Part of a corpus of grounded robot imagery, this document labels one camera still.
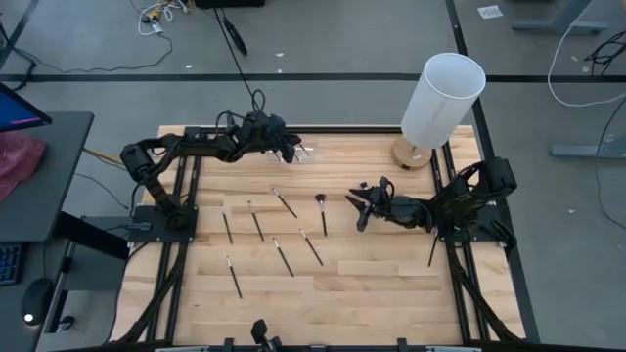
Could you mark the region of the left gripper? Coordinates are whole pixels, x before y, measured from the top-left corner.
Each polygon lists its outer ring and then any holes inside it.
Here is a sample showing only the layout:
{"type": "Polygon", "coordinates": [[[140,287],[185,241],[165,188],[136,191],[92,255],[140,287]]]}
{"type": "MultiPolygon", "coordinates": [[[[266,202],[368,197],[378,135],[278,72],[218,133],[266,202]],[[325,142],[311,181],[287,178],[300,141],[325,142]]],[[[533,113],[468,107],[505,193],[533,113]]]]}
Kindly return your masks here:
{"type": "Polygon", "coordinates": [[[285,121],[264,112],[248,113],[242,125],[242,146],[245,150],[278,150],[286,163],[295,157],[294,145],[301,143],[297,134],[286,133],[285,121]]]}

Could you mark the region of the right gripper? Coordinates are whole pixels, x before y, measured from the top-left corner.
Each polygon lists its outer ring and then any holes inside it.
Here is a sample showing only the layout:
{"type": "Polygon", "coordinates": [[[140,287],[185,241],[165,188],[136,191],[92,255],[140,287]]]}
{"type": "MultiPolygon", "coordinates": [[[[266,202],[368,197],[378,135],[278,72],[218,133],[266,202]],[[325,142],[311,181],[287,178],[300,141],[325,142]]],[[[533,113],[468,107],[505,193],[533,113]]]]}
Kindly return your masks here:
{"type": "MultiPolygon", "coordinates": [[[[407,229],[430,228],[430,211],[425,201],[419,198],[397,196],[395,186],[382,176],[379,185],[370,189],[349,189],[349,192],[370,202],[372,212],[385,221],[393,222],[407,229]]],[[[345,197],[359,213],[368,211],[369,206],[356,198],[345,197]]]]}

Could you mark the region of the fluffy head makeup brush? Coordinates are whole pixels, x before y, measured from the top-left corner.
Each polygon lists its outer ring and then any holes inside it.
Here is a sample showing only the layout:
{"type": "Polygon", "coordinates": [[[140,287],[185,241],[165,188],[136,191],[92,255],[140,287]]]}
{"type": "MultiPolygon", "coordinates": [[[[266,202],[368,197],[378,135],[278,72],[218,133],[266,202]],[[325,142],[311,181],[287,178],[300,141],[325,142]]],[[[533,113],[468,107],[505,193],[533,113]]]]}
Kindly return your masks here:
{"type": "Polygon", "coordinates": [[[323,225],[323,231],[324,231],[325,237],[328,235],[326,213],[325,213],[326,197],[327,196],[325,194],[317,194],[314,196],[314,199],[319,203],[319,206],[320,206],[321,219],[322,219],[322,225],[323,225]]]}

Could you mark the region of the white shade wooden base lamp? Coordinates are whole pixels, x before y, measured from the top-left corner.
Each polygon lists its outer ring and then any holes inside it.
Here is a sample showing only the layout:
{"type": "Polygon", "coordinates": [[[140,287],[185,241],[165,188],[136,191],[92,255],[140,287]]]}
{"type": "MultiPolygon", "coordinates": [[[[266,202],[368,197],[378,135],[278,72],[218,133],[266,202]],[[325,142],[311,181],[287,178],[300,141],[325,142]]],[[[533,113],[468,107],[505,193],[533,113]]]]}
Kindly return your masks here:
{"type": "Polygon", "coordinates": [[[404,170],[429,164],[486,86],[483,68],[468,56],[441,53],[425,63],[400,123],[391,157],[404,170]]]}

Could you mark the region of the black box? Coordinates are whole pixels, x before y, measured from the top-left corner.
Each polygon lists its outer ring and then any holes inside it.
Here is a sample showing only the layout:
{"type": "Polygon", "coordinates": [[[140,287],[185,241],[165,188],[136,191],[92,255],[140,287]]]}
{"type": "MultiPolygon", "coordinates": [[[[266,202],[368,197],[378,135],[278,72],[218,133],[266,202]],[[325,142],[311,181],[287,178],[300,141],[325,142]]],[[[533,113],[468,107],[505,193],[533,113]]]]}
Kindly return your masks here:
{"type": "Polygon", "coordinates": [[[266,0],[194,0],[195,5],[201,9],[211,8],[241,8],[263,7],[266,0]]]}

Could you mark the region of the black desk support bar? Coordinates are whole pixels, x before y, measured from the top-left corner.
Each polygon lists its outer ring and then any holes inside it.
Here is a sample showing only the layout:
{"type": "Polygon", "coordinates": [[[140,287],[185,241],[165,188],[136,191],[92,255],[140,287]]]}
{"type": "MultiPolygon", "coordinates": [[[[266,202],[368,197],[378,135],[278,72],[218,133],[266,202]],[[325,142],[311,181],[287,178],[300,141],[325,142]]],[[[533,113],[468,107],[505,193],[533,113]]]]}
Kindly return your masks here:
{"type": "Polygon", "coordinates": [[[117,259],[126,260],[129,256],[125,239],[63,211],[58,216],[54,236],[98,250],[117,259]]]}

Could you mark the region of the grey desk foot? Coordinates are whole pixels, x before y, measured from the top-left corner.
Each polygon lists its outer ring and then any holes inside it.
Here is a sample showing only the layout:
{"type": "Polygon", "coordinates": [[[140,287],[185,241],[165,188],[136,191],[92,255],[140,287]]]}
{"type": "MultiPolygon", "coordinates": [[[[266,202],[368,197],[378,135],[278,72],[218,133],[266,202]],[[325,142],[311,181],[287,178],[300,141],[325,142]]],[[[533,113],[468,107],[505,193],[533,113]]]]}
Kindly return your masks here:
{"type": "Polygon", "coordinates": [[[550,156],[626,160],[626,134],[608,134],[594,145],[552,145],[550,156]]]}
{"type": "Polygon", "coordinates": [[[543,34],[566,33],[595,35],[608,30],[607,22],[583,21],[582,17],[593,0],[569,0],[561,12],[551,20],[517,20],[512,30],[543,34]]]}

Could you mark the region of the dark grey desk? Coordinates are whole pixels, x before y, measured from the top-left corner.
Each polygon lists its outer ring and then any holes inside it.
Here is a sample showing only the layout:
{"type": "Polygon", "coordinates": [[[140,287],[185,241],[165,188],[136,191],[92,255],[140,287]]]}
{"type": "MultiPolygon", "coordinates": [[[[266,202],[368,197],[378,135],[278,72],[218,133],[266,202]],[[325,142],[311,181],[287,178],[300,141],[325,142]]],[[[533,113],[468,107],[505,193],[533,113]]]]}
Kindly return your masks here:
{"type": "Polygon", "coordinates": [[[0,242],[45,242],[54,232],[94,120],[89,111],[57,111],[53,123],[25,131],[46,143],[31,178],[0,202],[0,242]]]}

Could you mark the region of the pink cloth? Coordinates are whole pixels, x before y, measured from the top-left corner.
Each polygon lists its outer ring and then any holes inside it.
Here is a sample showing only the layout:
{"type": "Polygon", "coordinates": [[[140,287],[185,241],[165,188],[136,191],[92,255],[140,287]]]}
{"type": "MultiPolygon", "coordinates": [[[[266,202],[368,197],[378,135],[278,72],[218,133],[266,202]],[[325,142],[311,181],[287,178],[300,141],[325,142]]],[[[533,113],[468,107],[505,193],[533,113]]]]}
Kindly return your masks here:
{"type": "Polygon", "coordinates": [[[0,133],[0,202],[32,176],[45,149],[43,140],[26,133],[0,133]]]}

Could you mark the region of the grey desk leg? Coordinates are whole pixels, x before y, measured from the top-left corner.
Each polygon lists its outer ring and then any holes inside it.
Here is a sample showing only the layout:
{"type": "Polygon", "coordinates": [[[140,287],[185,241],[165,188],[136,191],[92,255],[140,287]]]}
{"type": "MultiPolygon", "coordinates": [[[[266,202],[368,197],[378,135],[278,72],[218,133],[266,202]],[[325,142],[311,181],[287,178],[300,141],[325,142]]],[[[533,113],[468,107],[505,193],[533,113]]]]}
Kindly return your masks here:
{"type": "Polygon", "coordinates": [[[67,243],[66,251],[61,262],[60,273],[55,280],[48,315],[43,326],[44,333],[58,333],[69,330],[75,323],[75,318],[72,315],[63,314],[68,296],[68,290],[65,289],[65,284],[72,267],[75,248],[76,244],[74,242],[67,243]]]}

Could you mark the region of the computer monitor blue screen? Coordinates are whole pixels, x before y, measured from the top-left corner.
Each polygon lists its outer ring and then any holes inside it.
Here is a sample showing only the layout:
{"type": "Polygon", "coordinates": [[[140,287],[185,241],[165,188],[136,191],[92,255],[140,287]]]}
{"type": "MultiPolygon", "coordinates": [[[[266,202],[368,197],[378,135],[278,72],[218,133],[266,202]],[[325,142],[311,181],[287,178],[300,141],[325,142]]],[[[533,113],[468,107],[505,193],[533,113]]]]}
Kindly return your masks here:
{"type": "Polygon", "coordinates": [[[0,132],[49,125],[52,118],[0,83],[0,132]]]}

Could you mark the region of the black computer mouse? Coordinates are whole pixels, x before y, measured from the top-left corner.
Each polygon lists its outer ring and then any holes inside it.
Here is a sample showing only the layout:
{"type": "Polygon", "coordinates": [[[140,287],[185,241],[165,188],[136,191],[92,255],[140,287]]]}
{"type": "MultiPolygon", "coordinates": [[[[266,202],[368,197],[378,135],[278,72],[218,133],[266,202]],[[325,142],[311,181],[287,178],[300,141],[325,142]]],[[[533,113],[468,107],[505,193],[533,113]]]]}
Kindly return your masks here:
{"type": "Polygon", "coordinates": [[[50,307],[54,286],[50,279],[40,278],[33,281],[22,297],[22,318],[28,326],[42,324],[50,307]]]}

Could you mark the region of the black keyboard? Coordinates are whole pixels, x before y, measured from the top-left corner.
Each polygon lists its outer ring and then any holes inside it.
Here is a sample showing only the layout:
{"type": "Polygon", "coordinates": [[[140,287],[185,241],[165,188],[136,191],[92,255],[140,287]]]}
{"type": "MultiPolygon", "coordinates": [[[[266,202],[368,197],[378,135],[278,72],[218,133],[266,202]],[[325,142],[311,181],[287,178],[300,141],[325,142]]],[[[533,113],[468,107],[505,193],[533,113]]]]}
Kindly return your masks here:
{"type": "Polygon", "coordinates": [[[20,282],[22,260],[21,243],[0,243],[0,286],[12,286],[20,282]]]}

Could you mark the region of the black frame rail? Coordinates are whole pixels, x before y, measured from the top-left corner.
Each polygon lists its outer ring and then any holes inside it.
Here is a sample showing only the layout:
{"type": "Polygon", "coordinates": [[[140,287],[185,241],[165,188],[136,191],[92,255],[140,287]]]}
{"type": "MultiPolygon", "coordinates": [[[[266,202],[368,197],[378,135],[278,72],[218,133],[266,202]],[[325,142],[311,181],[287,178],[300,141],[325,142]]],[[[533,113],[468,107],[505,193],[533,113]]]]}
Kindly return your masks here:
{"type": "MultiPolygon", "coordinates": [[[[201,127],[187,127],[181,134],[208,138],[201,127]]],[[[201,171],[201,157],[182,156],[174,159],[169,167],[159,175],[159,181],[165,191],[178,198],[184,207],[196,205],[196,195],[199,187],[199,173],[201,171]]],[[[130,217],[133,220],[135,209],[131,208],[130,217]]],[[[178,321],[179,306],[182,299],[182,286],[187,253],[192,242],[143,242],[160,243],[162,245],[158,268],[156,271],[156,284],[153,298],[148,303],[138,321],[133,324],[121,340],[124,342],[136,342],[141,336],[147,340],[157,337],[157,326],[160,323],[162,305],[165,299],[169,299],[169,306],[165,317],[164,339],[171,342],[174,339],[176,323],[178,321]]]]}
{"type": "Polygon", "coordinates": [[[396,125],[288,125],[285,130],[293,134],[400,134],[396,125]]]}
{"type": "MultiPolygon", "coordinates": [[[[462,148],[460,145],[461,142],[469,145],[471,153],[480,154],[481,152],[480,137],[475,128],[471,125],[461,125],[457,127],[450,139],[454,140],[455,145],[451,147],[450,143],[447,142],[441,148],[439,154],[433,153],[431,160],[431,171],[433,173],[435,189],[437,191],[440,191],[444,187],[444,180],[450,180],[453,178],[453,173],[456,171],[454,166],[454,156],[457,154],[457,150],[462,148]]],[[[495,220],[502,220],[505,226],[507,226],[510,230],[512,229],[511,214],[509,206],[505,200],[498,200],[495,203],[492,203],[490,211],[493,213],[495,220]]],[[[539,331],[532,310],[532,304],[530,302],[528,286],[519,250],[517,247],[510,248],[508,245],[503,245],[501,249],[508,262],[510,281],[518,308],[518,323],[523,326],[526,340],[529,342],[539,342],[539,331]]],[[[460,319],[462,339],[466,340],[470,338],[470,318],[467,310],[469,305],[473,308],[472,313],[477,318],[478,333],[480,336],[487,337],[489,333],[484,315],[479,312],[478,307],[473,305],[473,301],[470,299],[469,293],[462,286],[461,281],[454,276],[453,271],[451,271],[450,276],[455,305],[460,319]]]]}

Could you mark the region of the black jointed mount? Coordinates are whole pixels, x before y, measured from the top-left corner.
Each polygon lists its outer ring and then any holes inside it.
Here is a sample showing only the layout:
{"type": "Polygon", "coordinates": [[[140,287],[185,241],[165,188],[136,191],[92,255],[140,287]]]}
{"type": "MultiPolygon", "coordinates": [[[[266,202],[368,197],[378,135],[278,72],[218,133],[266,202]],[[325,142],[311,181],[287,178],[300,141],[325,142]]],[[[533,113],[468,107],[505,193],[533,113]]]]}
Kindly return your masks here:
{"type": "Polygon", "coordinates": [[[250,334],[259,347],[258,352],[282,352],[283,345],[278,336],[269,338],[267,336],[268,328],[263,319],[253,323],[250,334]]]}

